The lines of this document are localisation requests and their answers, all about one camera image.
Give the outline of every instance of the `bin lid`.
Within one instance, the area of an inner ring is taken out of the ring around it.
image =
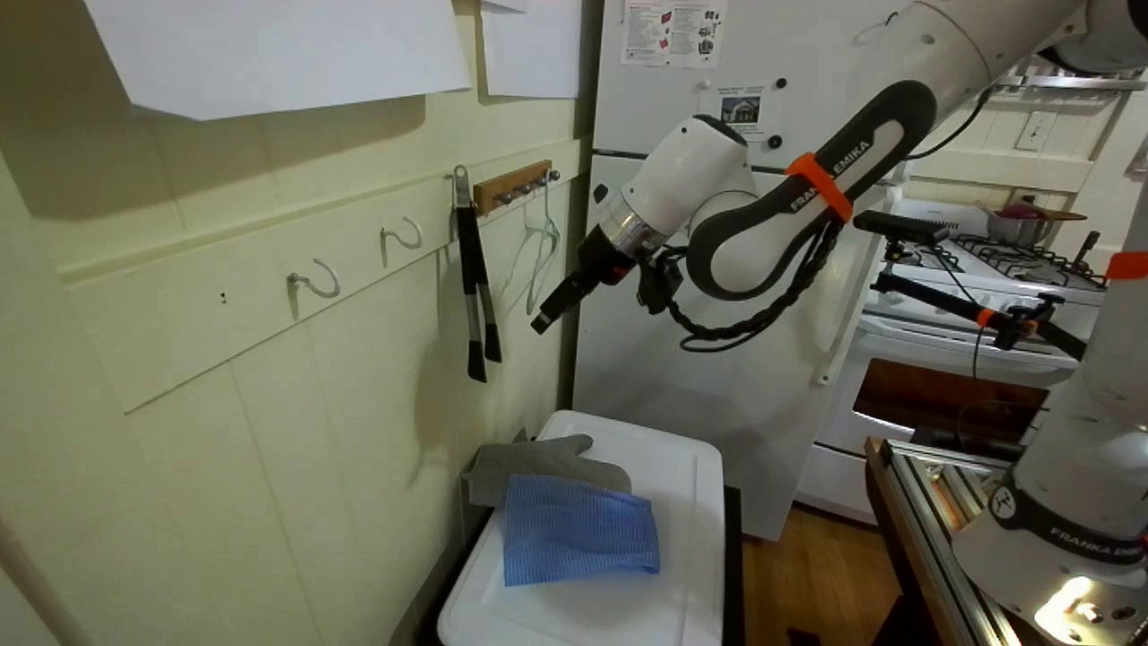
[[[722,646],[724,490],[715,445],[583,416],[552,414],[539,436],[589,433],[589,459],[630,472],[654,502],[661,575],[556,586],[501,586],[501,512],[480,531],[438,634],[448,646]]]

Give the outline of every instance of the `wooden floor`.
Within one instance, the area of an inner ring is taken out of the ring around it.
[[[747,646],[860,646],[895,600],[882,536],[791,511],[782,541],[741,541]]]

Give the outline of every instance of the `gray cloth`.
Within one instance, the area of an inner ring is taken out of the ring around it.
[[[517,442],[517,445],[483,445],[474,453],[467,481],[468,505],[501,505],[510,478],[517,472],[542,472],[542,478],[567,478],[583,481],[595,487],[630,490],[630,478],[599,459],[583,459],[591,436],[569,433],[552,442]]]

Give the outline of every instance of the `orange band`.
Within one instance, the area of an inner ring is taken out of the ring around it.
[[[805,178],[843,221],[853,220],[853,202],[834,186],[834,177],[827,177],[813,155],[791,159],[789,177]]]
[[[1112,255],[1112,263],[1109,263],[1109,281],[1112,281],[1112,282],[1148,281],[1148,251]]]
[[[992,307],[980,307],[980,312],[975,312],[975,328],[990,328],[992,314],[998,314]]]

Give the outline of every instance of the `blue cloth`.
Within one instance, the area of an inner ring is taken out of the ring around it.
[[[510,481],[501,505],[505,586],[655,570],[650,499],[539,472]]]

